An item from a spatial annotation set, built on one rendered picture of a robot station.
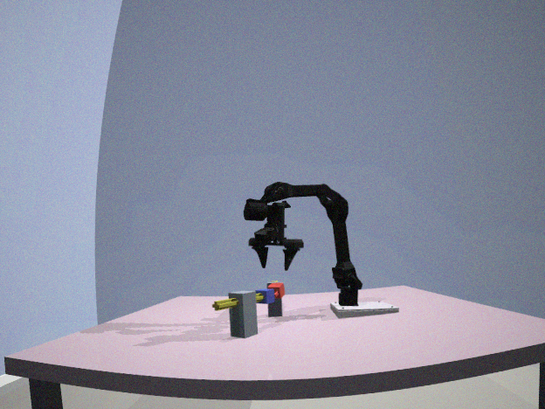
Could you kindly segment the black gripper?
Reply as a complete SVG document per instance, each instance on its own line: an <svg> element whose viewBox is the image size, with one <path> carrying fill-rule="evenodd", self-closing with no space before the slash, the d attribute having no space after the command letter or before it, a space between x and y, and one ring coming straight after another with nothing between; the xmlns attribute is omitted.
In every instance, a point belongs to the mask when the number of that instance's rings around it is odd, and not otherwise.
<svg viewBox="0 0 545 409"><path fill-rule="evenodd" d="M248 241L248 246L252 246L252 249L257 252L262 268L266 267L266 259L268 254L268 247L265 246L283 246L283 252L285 253L285 271L287 271L293 261L295 254L304 247L304 242L302 239L286 239L284 238L284 231L286 228L285 222L283 221L267 221L269 227L273 227L273 224L277 225L279 229L279 240L271 240L267 244L256 243L255 238L250 238ZM265 225L265 227L268 227ZM279 242L279 243L277 243Z"/></svg>

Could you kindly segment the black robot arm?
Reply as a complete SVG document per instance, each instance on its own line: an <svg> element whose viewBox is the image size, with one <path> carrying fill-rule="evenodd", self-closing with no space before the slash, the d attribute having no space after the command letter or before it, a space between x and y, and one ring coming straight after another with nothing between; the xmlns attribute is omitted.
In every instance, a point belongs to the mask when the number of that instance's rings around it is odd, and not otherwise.
<svg viewBox="0 0 545 409"><path fill-rule="evenodd" d="M244 218L253 221L264 221L265 218L267 221L285 221L285 208L291 207L287 201L267 204L285 198L312 196L319 198L333 225L337 263L332 267L332 272L337 288L341 288L338 303L341 306L357 307L359 306L357 295L358 290L362 288L362 282L359 281L354 264L349 258L346 228L348 201L340 193L330 189L326 184L291 185L276 182L265 188L265 194L260 200L246 199ZM256 231L254 236L256 243L267 244L271 240L279 240L279 229L273 224L273 227L268 226Z"/></svg>

